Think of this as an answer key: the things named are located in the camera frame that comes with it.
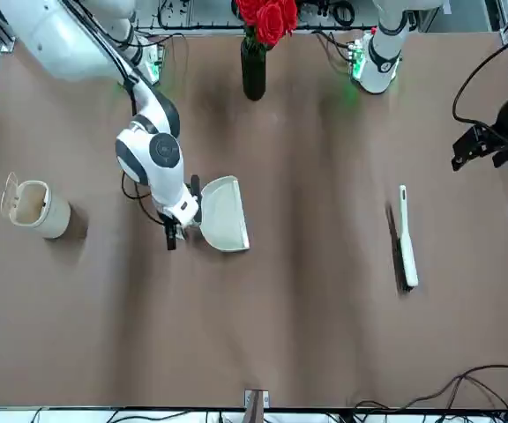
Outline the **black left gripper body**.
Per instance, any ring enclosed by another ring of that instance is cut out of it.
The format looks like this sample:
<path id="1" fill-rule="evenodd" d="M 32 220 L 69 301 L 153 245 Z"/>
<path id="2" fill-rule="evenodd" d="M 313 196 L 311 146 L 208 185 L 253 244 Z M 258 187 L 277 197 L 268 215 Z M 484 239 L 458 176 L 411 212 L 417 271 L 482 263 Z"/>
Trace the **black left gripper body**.
<path id="1" fill-rule="evenodd" d="M 482 153 L 508 153 L 508 117 L 498 117 L 482 130 Z"/>

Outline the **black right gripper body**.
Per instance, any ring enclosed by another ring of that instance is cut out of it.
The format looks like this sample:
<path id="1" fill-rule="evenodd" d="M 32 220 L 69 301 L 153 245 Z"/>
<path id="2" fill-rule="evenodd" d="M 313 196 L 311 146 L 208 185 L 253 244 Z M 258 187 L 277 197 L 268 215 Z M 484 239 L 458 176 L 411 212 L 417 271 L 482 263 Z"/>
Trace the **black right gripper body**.
<path id="1" fill-rule="evenodd" d="M 166 237 L 167 250 L 176 250 L 176 235 L 178 224 L 170 217 L 163 218 L 164 234 Z"/>

